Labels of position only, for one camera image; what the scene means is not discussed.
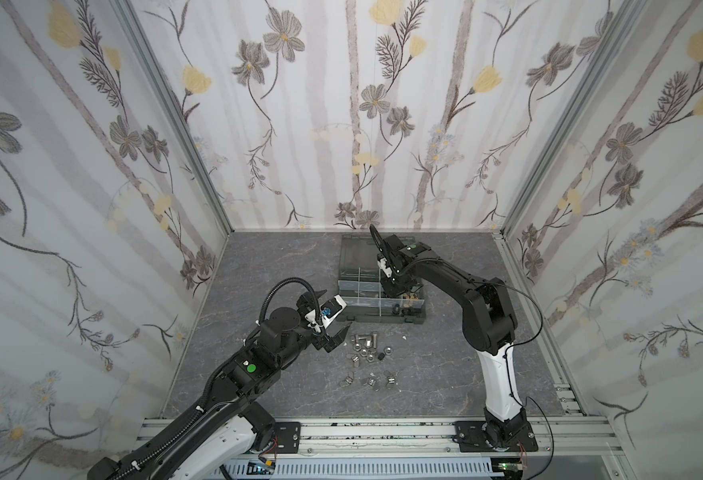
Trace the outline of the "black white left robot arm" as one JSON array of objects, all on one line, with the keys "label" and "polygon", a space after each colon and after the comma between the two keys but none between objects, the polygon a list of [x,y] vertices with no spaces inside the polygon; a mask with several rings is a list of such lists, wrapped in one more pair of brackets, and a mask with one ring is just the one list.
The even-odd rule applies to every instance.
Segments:
[{"label": "black white left robot arm", "polygon": [[199,479],[229,459],[268,447],[275,419],[258,402],[308,347],[333,351],[348,330],[329,335],[345,310],[336,296],[319,309],[280,307],[209,377],[201,396],[170,425],[119,460],[103,458],[91,479]]}]

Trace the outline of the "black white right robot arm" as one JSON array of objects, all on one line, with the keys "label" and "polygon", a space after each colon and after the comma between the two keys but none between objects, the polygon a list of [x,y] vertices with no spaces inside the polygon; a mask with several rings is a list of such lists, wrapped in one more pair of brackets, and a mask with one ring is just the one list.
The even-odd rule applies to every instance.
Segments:
[{"label": "black white right robot arm", "polygon": [[401,296],[425,281],[461,307],[461,332],[479,352],[485,381],[483,442],[495,451],[511,448],[527,425],[527,413],[513,378],[519,321],[507,285],[499,278],[487,280],[461,270],[423,242],[407,244],[395,235],[383,237],[375,226],[369,233],[379,251],[377,266],[385,295]]}]

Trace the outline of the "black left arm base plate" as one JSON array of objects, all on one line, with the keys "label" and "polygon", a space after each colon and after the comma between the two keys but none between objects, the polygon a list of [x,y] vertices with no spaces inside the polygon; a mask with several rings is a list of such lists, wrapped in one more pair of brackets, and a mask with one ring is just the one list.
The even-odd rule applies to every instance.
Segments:
[{"label": "black left arm base plate", "polygon": [[267,453],[298,454],[302,438],[301,422],[277,422]]}]

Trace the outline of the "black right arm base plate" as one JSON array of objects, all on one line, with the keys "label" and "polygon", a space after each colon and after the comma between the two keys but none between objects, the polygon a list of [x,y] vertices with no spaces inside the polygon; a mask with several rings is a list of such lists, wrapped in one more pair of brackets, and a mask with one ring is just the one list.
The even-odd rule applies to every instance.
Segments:
[{"label": "black right arm base plate", "polygon": [[453,442],[461,453],[538,452],[537,437],[529,424],[501,424],[497,421],[457,421]]}]

